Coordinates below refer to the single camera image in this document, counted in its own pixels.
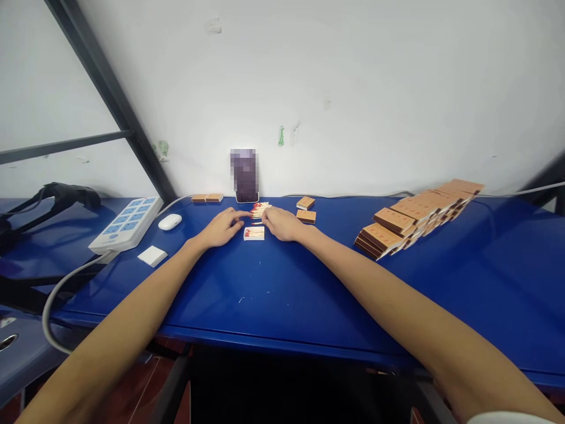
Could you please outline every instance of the blue table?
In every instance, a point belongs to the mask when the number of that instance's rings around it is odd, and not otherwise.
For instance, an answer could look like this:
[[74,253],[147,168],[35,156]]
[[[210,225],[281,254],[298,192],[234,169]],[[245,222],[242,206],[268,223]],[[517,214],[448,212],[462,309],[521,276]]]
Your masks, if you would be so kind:
[[[295,211],[296,198],[264,198]],[[317,227],[352,246],[394,198],[316,199]],[[170,232],[153,224],[56,316],[99,323],[152,268],[150,245],[174,254],[219,211],[238,205],[182,201]],[[539,385],[565,387],[565,219],[517,199],[480,198],[455,221],[379,263],[476,329]],[[242,233],[208,251],[181,288],[160,333],[189,341],[342,357],[391,369],[418,363],[297,243],[245,243]]]
[[[8,211],[24,201],[0,199],[0,211]],[[93,211],[75,203],[24,233],[21,242],[0,258],[0,275],[30,279],[68,274],[94,256],[88,245],[129,202],[130,199],[103,198],[102,206]],[[30,212],[12,216],[12,228],[42,216],[52,206],[53,199],[49,198]]]

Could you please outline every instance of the stack of matchboxes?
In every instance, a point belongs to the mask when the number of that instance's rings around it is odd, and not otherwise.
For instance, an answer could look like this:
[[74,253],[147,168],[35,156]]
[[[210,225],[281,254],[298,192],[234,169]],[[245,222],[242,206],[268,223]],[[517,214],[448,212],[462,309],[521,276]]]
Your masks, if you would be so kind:
[[448,221],[453,221],[484,188],[483,184],[453,179],[433,190],[405,197],[375,213],[355,245],[374,260],[412,246]]

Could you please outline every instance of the smartphone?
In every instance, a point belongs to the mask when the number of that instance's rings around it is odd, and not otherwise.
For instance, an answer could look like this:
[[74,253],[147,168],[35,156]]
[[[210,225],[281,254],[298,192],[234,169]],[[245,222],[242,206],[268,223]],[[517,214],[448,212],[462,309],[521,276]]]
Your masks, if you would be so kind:
[[232,149],[230,163],[237,203],[258,202],[259,181],[255,149]]

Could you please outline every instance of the white power strip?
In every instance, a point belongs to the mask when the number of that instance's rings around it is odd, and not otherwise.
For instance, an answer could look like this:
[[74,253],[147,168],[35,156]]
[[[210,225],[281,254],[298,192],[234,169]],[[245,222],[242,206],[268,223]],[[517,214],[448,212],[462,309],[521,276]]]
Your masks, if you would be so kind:
[[133,249],[145,235],[161,206],[163,201],[160,197],[132,200],[88,248],[96,254],[102,254],[108,249],[116,254]]

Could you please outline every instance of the power cord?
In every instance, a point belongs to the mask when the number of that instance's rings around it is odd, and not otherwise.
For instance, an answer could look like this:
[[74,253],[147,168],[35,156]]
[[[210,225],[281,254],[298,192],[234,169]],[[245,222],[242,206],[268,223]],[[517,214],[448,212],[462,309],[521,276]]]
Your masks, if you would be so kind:
[[95,260],[90,261],[89,263],[85,263],[83,266],[78,267],[74,271],[68,273],[66,276],[62,278],[61,281],[57,283],[57,285],[53,288],[53,290],[51,290],[49,297],[47,297],[47,301],[45,302],[45,306],[43,308],[43,314],[41,315],[41,326],[43,327],[43,334],[45,335],[47,341],[51,346],[53,346],[57,350],[60,350],[61,352],[64,352],[68,355],[72,353],[71,349],[67,349],[65,346],[60,344],[60,342],[55,338],[55,335],[51,332],[51,327],[49,326],[49,315],[51,314],[51,306],[53,305],[53,302],[55,301],[55,298],[59,293],[59,290],[73,275],[79,273],[83,269],[88,268],[90,265],[94,265],[95,263],[100,262],[102,259],[106,258],[112,252],[113,251],[111,249],[108,249],[106,252],[104,252],[102,256],[97,257]]
[[479,197],[511,197],[511,196],[519,196],[520,194],[527,194],[527,193],[535,193],[536,191],[547,190],[549,188],[561,187],[565,186],[565,181],[560,183],[544,185],[542,187],[531,188],[529,190],[522,190],[516,191],[515,193],[508,193],[508,194],[479,194]]
[[[561,186],[565,186],[565,181],[561,182],[561,183],[555,183],[555,184],[550,184],[550,185],[544,185],[543,187],[537,187],[537,188],[532,188],[530,190],[523,190],[523,191],[516,191],[515,193],[507,193],[507,194],[479,194],[478,197],[512,197],[512,196],[519,196],[520,194],[527,194],[527,193],[535,193],[536,191],[542,191],[542,190],[547,190],[548,188],[555,188],[555,187],[561,187]],[[318,195],[318,194],[312,194],[311,196],[314,197],[323,197],[323,198],[347,198],[347,197],[392,197],[395,196],[397,194],[408,194],[409,196],[415,196],[414,192],[410,191],[410,190],[397,190],[397,191],[393,191],[392,193],[386,193],[386,194],[335,194],[335,195],[331,195],[331,196],[324,196],[324,195]],[[193,194],[189,194],[187,196],[182,196],[179,197],[178,199],[176,199],[175,201],[169,203],[169,205],[166,206],[166,208],[164,208],[162,211],[160,211],[157,216],[155,216],[155,219],[159,216],[161,216],[162,214],[164,214],[171,206],[173,206],[175,203],[186,199],[188,197],[192,197],[194,196]],[[285,194],[284,196],[281,197],[302,197],[304,196],[303,193],[297,193],[297,194]]]
[[165,213],[171,206],[173,206],[175,203],[180,202],[182,199],[186,199],[187,197],[192,197],[194,196],[194,194],[189,194],[187,196],[182,196],[179,197],[178,199],[176,199],[175,201],[170,202],[166,208],[164,208],[161,212],[159,212],[156,216],[155,219],[157,219],[157,217],[161,216],[163,213]]

